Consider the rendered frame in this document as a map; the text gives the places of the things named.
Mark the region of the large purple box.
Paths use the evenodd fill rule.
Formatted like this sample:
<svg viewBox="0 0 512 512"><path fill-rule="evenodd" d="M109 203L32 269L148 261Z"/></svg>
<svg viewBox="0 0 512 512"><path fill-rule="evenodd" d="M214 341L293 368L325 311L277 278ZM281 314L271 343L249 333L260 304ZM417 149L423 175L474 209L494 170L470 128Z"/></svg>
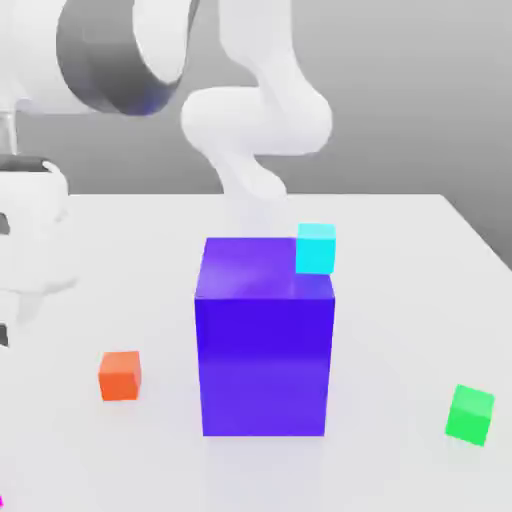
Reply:
<svg viewBox="0 0 512 512"><path fill-rule="evenodd" d="M324 434L335 294L295 259L292 238L207 238L194 297L204 435Z"/></svg>

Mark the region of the small green cube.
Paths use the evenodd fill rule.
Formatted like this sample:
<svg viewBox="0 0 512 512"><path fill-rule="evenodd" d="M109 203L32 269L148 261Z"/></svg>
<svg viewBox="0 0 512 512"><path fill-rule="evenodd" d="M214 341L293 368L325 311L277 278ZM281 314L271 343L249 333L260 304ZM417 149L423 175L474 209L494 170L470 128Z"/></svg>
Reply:
<svg viewBox="0 0 512 512"><path fill-rule="evenodd" d="M489 431L495 396L457 385L445 426L445 434L483 447Z"/></svg>

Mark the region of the small orange cube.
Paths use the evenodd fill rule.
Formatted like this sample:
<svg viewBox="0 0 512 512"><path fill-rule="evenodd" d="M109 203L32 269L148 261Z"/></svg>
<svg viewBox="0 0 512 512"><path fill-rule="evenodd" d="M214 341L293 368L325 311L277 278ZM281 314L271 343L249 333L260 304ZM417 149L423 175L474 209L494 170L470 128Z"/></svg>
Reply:
<svg viewBox="0 0 512 512"><path fill-rule="evenodd" d="M98 371L104 401L134 401L141 386L141 363L138 351L105 352Z"/></svg>

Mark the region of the small cyan cube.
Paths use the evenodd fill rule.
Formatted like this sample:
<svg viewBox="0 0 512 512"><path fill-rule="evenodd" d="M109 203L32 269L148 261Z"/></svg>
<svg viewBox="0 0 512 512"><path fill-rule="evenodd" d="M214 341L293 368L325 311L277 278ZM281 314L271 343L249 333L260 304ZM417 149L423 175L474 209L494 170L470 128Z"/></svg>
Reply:
<svg viewBox="0 0 512 512"><path fill-rule="evenodd" d="M296 238L296 272L331 275L336 258L336 228L333 224L300 223Z"/></svg>

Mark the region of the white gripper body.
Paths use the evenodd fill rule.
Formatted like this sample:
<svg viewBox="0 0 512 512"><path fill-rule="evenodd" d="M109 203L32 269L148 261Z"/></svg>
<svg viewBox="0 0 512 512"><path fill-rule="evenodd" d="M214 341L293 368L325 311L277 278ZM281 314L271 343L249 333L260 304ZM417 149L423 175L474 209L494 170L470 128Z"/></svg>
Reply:
<svg viewBox="0 0 512 512"><path fill-rule="evenodd" d="M74 287L78 251L71 239L25 246L0 241L0 349L9 349L25 334L45 300Z"/></svg>

